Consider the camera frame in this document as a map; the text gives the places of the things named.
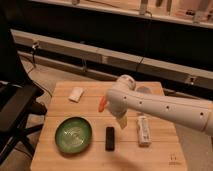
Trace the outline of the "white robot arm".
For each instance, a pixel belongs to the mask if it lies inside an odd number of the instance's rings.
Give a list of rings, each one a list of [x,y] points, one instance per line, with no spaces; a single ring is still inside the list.
[[[141,93],[135,87],[131,76],[122,75],[106,91],[108,110],[114,117],[122,118],[132,109],[213,137],[212,101]]]

